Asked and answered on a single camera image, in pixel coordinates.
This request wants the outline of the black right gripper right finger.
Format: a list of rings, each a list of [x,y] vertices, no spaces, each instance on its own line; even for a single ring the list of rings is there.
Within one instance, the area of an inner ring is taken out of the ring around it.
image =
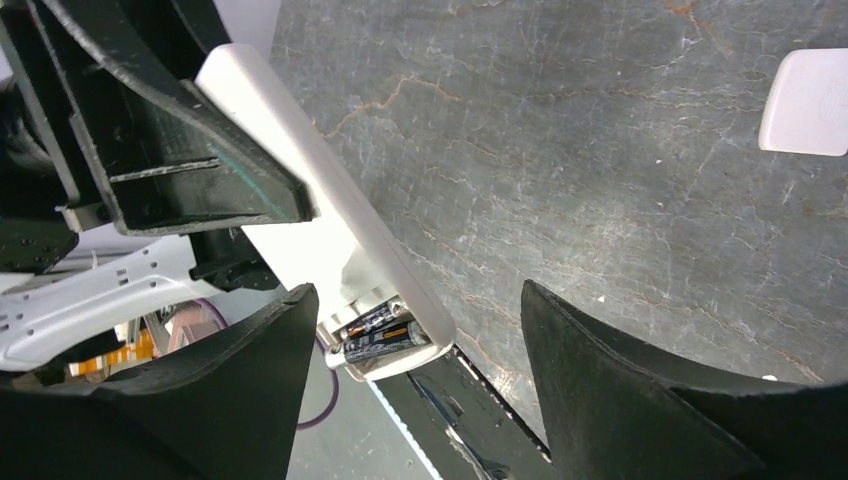
[[[658,348],[528,280],[522,332],[562,479],[843,479],[847,386]]]

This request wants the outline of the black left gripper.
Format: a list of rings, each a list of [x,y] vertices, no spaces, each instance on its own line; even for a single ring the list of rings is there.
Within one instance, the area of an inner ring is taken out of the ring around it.
[[[1,271],[46,273],[81,233],[300,223],[305,184],[199,88],[230,40],[211,1],[4,1]]]

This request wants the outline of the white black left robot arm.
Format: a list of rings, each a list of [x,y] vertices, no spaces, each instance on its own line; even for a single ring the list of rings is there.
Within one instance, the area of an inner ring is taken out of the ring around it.
[[[200,87],[212,1],[1,5],[1,374],[86,360],[115,327],[277,282],[245,228],[307,185]]]

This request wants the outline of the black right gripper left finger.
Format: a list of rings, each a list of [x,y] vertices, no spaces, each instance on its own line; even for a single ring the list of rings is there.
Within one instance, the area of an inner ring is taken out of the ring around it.
[[[1,391],[5,479],[282,479],[315,339],[304,284],[94,384]]]

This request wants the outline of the white battery compartment cover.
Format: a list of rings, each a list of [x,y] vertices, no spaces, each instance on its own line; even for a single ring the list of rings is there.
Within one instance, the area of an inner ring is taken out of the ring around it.
[[[799,49],[780,63],[758,136],[764,151],[847,154],[847,50]]]

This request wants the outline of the black AAA battery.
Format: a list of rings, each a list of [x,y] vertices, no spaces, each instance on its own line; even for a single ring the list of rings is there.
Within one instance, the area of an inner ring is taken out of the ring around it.
[[[430,343],[418,322],[408,320],[328,347],[325,363],[335,370]]]
[[[406,303],[399,297],[394,297],[346,325],[340,331],[340,336],[342,339],[348,340],[376,332],[398,320],[407,311]]]

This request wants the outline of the white remote control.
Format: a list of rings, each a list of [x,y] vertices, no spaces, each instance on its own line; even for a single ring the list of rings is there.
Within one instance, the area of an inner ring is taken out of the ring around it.
[[[316,333],[326,348],[326,365],[357,381],[376,381],[449,352],[456,339],[454,319],[266,59],[250,45],[218,46],[195,83],[305,184],[313,219],[243,231],[283,286],[314,285]],[[346,327],[390,303],[405,305],[399,320],[418,324],[419,342],[349,362],[340,346]]]

